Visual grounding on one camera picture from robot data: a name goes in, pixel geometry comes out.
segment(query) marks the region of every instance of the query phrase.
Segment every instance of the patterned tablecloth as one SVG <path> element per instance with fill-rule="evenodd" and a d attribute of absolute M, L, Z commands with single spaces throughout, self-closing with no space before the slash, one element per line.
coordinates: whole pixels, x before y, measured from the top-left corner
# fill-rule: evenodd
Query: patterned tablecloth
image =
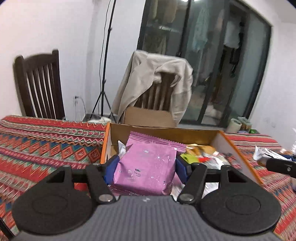
<path fill-rule="evenodd" d="M 253 159 L 255 146 L 266 147 L 278 153 L 282 147 L 266 135 L 226 133 L 226 136 L 242 152 L 254 173 L 261 180 L 261 186 L 273 193 L 281 203 L 282 215 L 275 233 L 284 240 L 296 240 L 296 193 L 291 187 L 291 178 L 267 171 Z"/>
<path fill-rule="evenodd" d="M 100 162 L 105 130 L 102 124 L 21 116 L 0 120 L 0 217 L 14 234 L 13 201 L 62 165 L 82 169 Z M 7 240 L 3 233 L 0 240 Z"/>

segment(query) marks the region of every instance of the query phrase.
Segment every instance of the stand pole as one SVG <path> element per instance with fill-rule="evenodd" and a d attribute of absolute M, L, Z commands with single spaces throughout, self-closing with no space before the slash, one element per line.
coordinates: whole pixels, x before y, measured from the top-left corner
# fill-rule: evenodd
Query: stand pole
<path fill-rule="evenodd" d="M 92 113 L 91 113 L 91 117 L 90 117 L 90 119 L 92 118 L 92 116 L 93 116 L 93 114 L 94 114 L 94 111 L 95 111 L 95 109 L 96 109 L 96 106 L 97 106 L 97 104 L 98 104 L 100 98 L 102 98 L 102 99 L 101 99 L 101 100 L 102 100 L 102 101 L 101 101 L 101 117 L 104 115 L 104 98 L 106 98 L 106 100 L 107 100 L 107 96 L 106 96 L 106 93 L 105 93 L 105 83 L 106 83 L 106 79 L 105 79 L 105 75 L 106 75 L 106 64 L 107 64 L 107 54 L 108 54 L 108 46 L 109 46 L 110 33 L 111 33 L 111 31 L 112 31 L 112 27 L 111 27 L 111 25 L 112 25 L 112 20 L 113 20 L 113 15 L 114 15 L 115 4 L 116 4 L 116 0 L 114 0 L 114 2 L 113 2 L 112 12 L 111 12 L 111 17 L 110 17 L 110 22 L 109 22 L 109 28 L 108 28 L 108 34 L 107 34 L 107 39 L 106 39 L 106 48 L 105 48 L 105 57 L 104 57 L 104 68 L 103 68 L 103 83 L 102 83 L 102 90 L 101 90 L 100 95 L 99 95 L 99 97 L 98 97 L 98 99 L 97 99 L 97 101 L 96 101 L 96 104 L 95 104 L 95 106 L 94 106 L 94 109 L 93 109 L 93 111 L 92 111 Z M 109 101 L 108 101 L 108 100 L 107 100 L 107 103 L 108 103 L 108 106 L 109 106 L 110 111 L 111 111 L 111 107 L 110 107 L 110 104 L 109 104 Z"/>

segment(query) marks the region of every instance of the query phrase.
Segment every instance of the tripod leg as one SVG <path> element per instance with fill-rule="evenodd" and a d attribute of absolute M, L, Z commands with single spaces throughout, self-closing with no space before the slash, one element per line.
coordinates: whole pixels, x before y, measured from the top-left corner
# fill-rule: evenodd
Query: tripod leg
<path fill-rule="evenodd" d="M 94 109 L 93 109 L 93 111 L 92 111 L 91 116 L 90 116 L 89 119 L 92 118 L 92 116 L 93 116 L 93 114 L 94 114 L 94 111 L 95 111 L 95 109 L 96 109 L 96 106 L 97 106 L 97 104 L 98 104 L 98 102 L 99 102 L 99 100 L 100 100 L 100 98 L 101 98 L 101 95 L 102 95 L 102 92 L 100 93 L 100 95 L 99 95 L 99 97 L 98 97 L 98 99 L 97 99 L 97 101 L 96 101 L 96 104 L 95 104 L 95 106 L 94 106 Z"/>
<path fill-rule="evenodd" d="M 113 117 L 113 119 L 114 119 L 115 123 L 117 123 L 117 122 L 116 122 L 116 119 L 115 119 L 115 116 L 113 115 L 113 113 L 112 113 L 112 111 L 111 111 L 111 106 L 110 106 L 110 103 L 109 103 L 109 101 L 108 101 L 108 99 L 107 99 L 107 96 L 106 96 L 106 94 L 105 94 L 105 93 L 104 93 L 104 96 L 105 96 L 105 98 L 106 98 L 106 101 L 107 101 L 107 104 L 108 104 L 108 106 L 109 106 L 109 109 L 110 109 L 111 115 L 112 115 L 112 117 Z"/>

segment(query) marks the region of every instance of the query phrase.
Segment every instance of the cardboard box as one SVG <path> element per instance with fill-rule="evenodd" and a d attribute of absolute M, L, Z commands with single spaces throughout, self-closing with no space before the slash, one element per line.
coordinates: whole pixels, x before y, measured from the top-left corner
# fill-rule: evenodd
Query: cardboard box
<path fill-rule="evenodd" d="M 148 110 L 128 107 L 125 110 L 123 124 L 132 126 L 176 127 L 172 115 L 164 110 Z"/>
<path fill-rule="evenodd" d="M 126 144 L 131 131 L 167 139 L 183 144 L 213 146 L 218 152 L 231 153 L 242 166 L 242 173 L 260 184 L 260 179 L 240 151 L 231 143 L 222 131 L 190 130 L 166 127 L 143 127 L 108 123 L 102 148 L 101 164 L 113 155 L 118 154 L 118 141 Z"/>

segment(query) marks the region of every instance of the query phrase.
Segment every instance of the dark brown chair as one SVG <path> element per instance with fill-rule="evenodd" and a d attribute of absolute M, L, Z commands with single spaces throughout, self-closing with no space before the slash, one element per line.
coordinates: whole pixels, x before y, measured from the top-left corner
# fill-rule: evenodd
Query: dark brown chair
<path fill-rule="evenodd" d="M 65 116 L 59 51 L 15 59 L 16 84 L 26 116 L 62 119 Z"/>

